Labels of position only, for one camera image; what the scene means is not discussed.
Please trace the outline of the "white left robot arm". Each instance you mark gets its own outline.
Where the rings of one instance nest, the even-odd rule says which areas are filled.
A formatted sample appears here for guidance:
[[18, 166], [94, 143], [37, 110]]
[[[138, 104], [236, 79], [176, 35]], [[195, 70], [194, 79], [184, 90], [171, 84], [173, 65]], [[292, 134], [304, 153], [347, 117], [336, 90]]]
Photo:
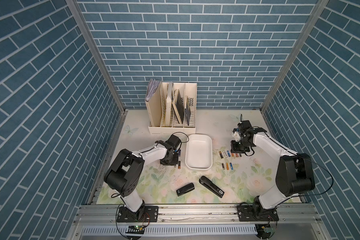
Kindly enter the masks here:
[[166, 141], [156, 141], [151, 147], [139, 151], [121, 150], [108, 168], [104, 182], [118, 192], [125, 207], [136, 214], [144, 209], [144, 201], [137, 193], [136, 187], [145, 165], [160, 162], [163, 166], [178, 164], [178, 151], [182, 141], [175, 135], [170, 135]]

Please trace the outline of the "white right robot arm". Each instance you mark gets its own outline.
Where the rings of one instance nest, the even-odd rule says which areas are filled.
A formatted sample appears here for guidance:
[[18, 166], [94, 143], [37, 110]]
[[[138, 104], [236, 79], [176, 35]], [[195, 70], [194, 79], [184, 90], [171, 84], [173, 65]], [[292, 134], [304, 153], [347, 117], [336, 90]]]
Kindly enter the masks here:
[[233, 137], [232, 153], [250, 157], [255, 153], [254, 148], [258, 147], [278, 163], [275, 184], [254, 199], [255, 211], [274, 210], [285, 201], [315, 188], [312, 162], [307, 154], [290, 150], [269, 136], [264, 128], [254, 127], [248, 120], [238, 123], [233, 129]]

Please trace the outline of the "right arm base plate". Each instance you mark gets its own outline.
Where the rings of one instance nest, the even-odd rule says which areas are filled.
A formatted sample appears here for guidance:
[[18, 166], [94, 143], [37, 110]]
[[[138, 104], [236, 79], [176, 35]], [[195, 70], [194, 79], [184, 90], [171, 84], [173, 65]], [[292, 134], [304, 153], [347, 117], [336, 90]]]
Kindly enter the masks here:
[[279, 216], [276, 209], [266, 210], [260, 205], [250, 206], [248, 204], [237, 206], [240, 222], [277, 222]]

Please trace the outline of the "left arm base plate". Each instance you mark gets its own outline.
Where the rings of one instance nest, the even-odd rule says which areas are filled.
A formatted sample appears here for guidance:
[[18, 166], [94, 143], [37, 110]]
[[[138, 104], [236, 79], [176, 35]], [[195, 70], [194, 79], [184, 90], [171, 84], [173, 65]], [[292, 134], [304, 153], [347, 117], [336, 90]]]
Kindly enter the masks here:
[[117, 223], [137, 223], [149, 221], [156, 223], [158, 220], [159, 207], [142, 205], [136, 212], [132, 212], [127, 207], [121, 206], [116, 216]]

